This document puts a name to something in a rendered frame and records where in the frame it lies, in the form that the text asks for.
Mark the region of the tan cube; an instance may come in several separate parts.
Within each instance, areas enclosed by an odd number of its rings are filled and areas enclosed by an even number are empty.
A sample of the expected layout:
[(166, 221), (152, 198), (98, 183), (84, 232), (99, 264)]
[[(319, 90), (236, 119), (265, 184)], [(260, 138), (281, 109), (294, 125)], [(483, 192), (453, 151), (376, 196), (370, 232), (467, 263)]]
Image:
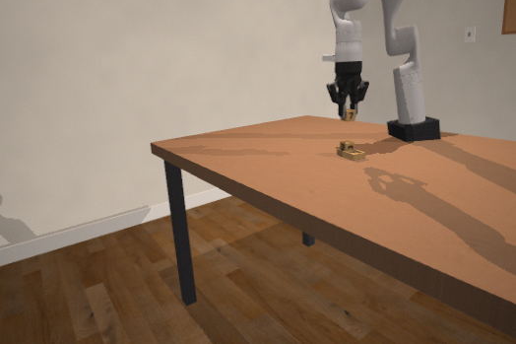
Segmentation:
[(346, 110), (346, 118), (341, 118), (343, 121), (355, 121), (355, 109)]
[(340, 141), (340, 150), (352, 153), (355, 151), (355, 142), (353, 141)]

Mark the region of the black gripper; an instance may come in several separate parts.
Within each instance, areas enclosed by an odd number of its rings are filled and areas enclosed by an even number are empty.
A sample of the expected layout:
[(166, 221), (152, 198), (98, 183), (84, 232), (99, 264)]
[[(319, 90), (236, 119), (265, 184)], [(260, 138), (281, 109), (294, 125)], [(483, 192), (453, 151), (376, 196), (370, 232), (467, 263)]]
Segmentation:
[(345, 104), (348, 94), (351, 100), (350, 109), (355, 109), (355, 116), (357, 115), (357, 104), (364, 100), (369, 82), (361, 80), (361, 71), (362, 61), (335, 62), (335, 82), (327, 84), (326, 87), (332, 103), (337, 103), (339, 106), (338, 115), (341, 118), (346, 118)]

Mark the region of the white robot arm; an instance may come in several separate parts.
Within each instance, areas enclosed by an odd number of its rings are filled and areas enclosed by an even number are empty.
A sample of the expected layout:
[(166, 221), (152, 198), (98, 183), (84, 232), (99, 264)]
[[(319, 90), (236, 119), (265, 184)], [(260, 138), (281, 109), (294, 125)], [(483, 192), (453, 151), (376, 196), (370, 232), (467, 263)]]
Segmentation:
[[(324, 54), (322, 61), (362, 61), (361, 23), (351, 20), (349, 11), (361, 9), (367, 0), (329, 0), (336, 28), (335, 54)], [(419, 57), (419, 31), (409, 25), (394, 29), (395, 18), (403, 0), (381, 0), (385, 48), (389, 56), (410, 53), (409, 58), (393, 68), (398, 120), (400, 124), (425, 121), (423, 87)]]

